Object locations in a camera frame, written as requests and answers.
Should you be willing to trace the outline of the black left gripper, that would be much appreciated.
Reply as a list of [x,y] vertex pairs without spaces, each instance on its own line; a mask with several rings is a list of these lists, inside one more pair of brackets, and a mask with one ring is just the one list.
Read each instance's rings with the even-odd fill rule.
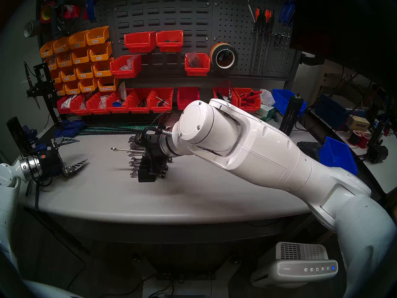
[[[53,147],[61,147],[73,143],[78,143],[80,140],[67,137],[57,137],[52,139]],[[85,159],[74,165],[65,166],[60,156],[59,148],[46,148],[39,150],[39,164],[40,164],[40,179],[56,177],[62,175],[63,177],[76,174],[88,161]]]

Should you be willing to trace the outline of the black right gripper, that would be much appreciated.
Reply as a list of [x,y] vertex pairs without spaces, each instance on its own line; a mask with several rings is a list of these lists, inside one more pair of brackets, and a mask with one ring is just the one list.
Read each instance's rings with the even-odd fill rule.
[[137,132],[137,146],[145,149],[138,168],[138,179],[166,177],[167,161],[170,159],[160,148],[163,130],[141,130]]

